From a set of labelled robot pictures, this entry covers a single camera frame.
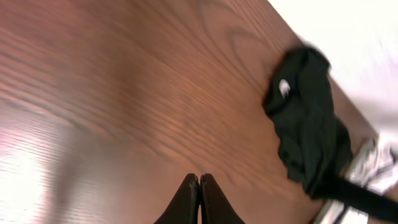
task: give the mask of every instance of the white cloth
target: white cloth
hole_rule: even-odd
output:
[[[345,178],[354,184],[382,195],[398,182],[398,162],[394,163],[394,161],[391,147],[377,147],[373,140],[369,140],[362,146],[360,152],[352,161]],[[315,219],[315,223],[334,223],[343,210],[343,203],[328,200]],[[367,224],[368,214],[348,207],[339,223]]]

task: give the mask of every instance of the wooden surface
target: wooden surface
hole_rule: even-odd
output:
[[[307,223],[261,108],[300,44],[263,0],[1,0],[0,220],[153,223],[210,172],[246,223]],[[357,149],[374,131],[332,87]]]

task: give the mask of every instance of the black object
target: black object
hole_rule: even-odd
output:
[[[211,174],[188,174],[155,224],[196,224],[199,204],[203,224],[244,224]]]
[[[398,203],[338,177],[352,159],[349,134],[335,116],[328,60],[310,47],[289,52],[272,78],[263,107],[280,139],[288,178],[312,199],[330,198],[390,222]]]

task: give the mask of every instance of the wood grain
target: wood grain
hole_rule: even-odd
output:
[[[2,0],[0,18],[0,220],[153,223],[188,172],[247,223],[317,213],[261,108],[301,45],[268,2]],[[332,87],[356,149],[375,133]]]

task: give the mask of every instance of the white wall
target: white wall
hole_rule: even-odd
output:
[[[398,1],[270,0],[385,138],[398,141]]]

